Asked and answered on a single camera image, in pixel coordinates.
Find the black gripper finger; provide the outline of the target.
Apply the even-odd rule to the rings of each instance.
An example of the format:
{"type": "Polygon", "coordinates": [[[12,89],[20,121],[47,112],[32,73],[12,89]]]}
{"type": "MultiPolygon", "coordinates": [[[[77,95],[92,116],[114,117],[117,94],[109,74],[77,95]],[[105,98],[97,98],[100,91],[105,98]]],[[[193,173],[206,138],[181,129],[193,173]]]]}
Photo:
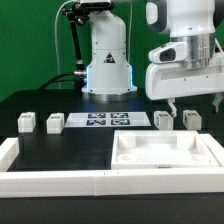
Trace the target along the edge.
{"type": "Polygon", "coordinates": [[[177,108],[175,107],[175,98],[168,99],[168,105],[171,108],[172,116],[175,118],[177,117],[177,108]]]}
{"type": "Polygon", "coordinates": [[[219,111],[219,105],[220,105],[220,103],[222,102],[223,99],[224,99],[224,94],[223,93],[217,93],[215,95],[215,98],[212,102],[215,112],[219,111]]]}

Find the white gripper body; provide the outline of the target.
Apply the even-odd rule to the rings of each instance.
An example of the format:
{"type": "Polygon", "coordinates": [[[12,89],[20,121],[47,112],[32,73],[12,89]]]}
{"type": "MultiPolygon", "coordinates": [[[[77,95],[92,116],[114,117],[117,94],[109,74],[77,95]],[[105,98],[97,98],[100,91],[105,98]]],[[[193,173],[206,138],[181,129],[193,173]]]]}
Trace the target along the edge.
{"type": "Polygon", "coordinates": [[[224,65],[185,70],[179,63],[150,64],[145,91],[151,100],[224,92],[224,65]]]}

